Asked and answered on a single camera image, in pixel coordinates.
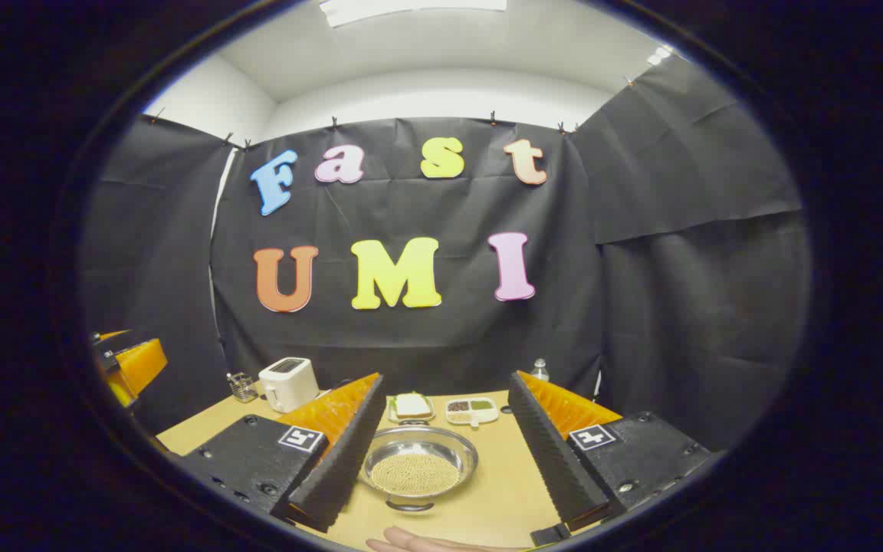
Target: black fabric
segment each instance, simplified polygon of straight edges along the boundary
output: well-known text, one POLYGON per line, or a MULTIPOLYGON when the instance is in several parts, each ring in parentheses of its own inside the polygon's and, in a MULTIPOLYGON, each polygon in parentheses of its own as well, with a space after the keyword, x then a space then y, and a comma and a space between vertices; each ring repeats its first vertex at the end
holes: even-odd
POLYGON ((599 402, 738 442, 789 372, 809 300, 806 227, 754 116, 671 56, 574 135, 602 249, 599 402))
POLYGON ((599 244, 799 210, 792 175, 744 105, 670 56, 575 133, 599 244))
POLYGON ((809 299, 802 213, 602 245, 599 402, 651 409, 711 449, 737 443, 781 389, 809 299))
POLYGON ((217 137, 139 118, 111 153, 84 213, 87 331, 145 329, 169 361, 136 417, 160 432, 225 397, 208 274, 210 224, 230 153, 217 137))
MULTIPOLYGON (((322 388, 379 371, 389 394, 412 389, 455 394, 505 389, 513 370, 547 359, 551 381, 592 392, 602 352, 602 263, 592 242, 585 171, 570 140, 556 130, 466 119, 382 120, 309 130, 239 153, 218 206, 212 247, 218 325, 233 370, 257 374, 281 357, 312 359, 322 388), (434 136, 463 144, 465 170, 426 179, 421 146, 434 136), (549 179, 529 186, 514 175, 513 140, 543 150, 549 179), (323 184, 313 176, 329 147, 365 150, 363 179, 323 184), (283 151, 292 165, 291 200, 268 216, 250 174, 283 151), (497 256, 487 237, 523 232, 528 301, 498 301, 497 256), (354 310, 354 242, 380 240, 397 261, 410 238, 438 240, 437 307, 382 304, 354 310), (252 258, 260 248, 314 245, 312 297, 298 312, 259 303, 252 258)), ((294 289, 286 257, 279 288, 294 289)))

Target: ceiling light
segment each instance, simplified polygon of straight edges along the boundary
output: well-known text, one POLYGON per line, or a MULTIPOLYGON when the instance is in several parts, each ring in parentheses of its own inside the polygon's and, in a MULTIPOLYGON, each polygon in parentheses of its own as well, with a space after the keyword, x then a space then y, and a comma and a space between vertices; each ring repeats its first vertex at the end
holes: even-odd
POLYGON ((506 0, 326 0, 319 4, 332 28, 377 15, 413 10, 462 9, 505 12, 506 0))

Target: plastic bottle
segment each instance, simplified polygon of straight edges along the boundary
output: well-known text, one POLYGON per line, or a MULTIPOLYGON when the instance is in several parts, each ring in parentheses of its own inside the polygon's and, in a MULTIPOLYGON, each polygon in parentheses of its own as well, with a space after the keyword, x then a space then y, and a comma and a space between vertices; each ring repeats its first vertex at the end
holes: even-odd
POLYGON ((536 377, 537 380, 550 381, 550 374, 547 373, 547 362, 543 359, 533 361, 533 370, 530 375, 536 377))

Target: white wall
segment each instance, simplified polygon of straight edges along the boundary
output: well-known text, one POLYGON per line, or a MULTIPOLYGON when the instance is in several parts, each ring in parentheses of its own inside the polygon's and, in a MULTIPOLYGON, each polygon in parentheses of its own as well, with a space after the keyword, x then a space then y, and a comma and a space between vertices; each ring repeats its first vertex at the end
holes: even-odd
POLYGON ((497 119, 574 130, 609 100, 598 88, 536 74, 431 69, 378 74, 281 102, 259 141, 339 123, 407 117, 497 119))
POLYGON ((258 143, 276 102, 254 80, 218 55, 183 74, 145 109, 162 119, 182 123, 231 143, 258 143))

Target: bread slice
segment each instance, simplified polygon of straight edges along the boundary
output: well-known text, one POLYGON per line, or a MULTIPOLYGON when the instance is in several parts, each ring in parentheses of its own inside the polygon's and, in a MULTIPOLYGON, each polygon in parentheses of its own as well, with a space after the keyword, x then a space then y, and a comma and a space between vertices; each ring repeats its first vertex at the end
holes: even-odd
POLYGON ((397 419, 416 419, 416 417, 428 417, 432 414, 432 407, 428 399, 420 393, 402 393, 393 400, 393 411, 397 419))

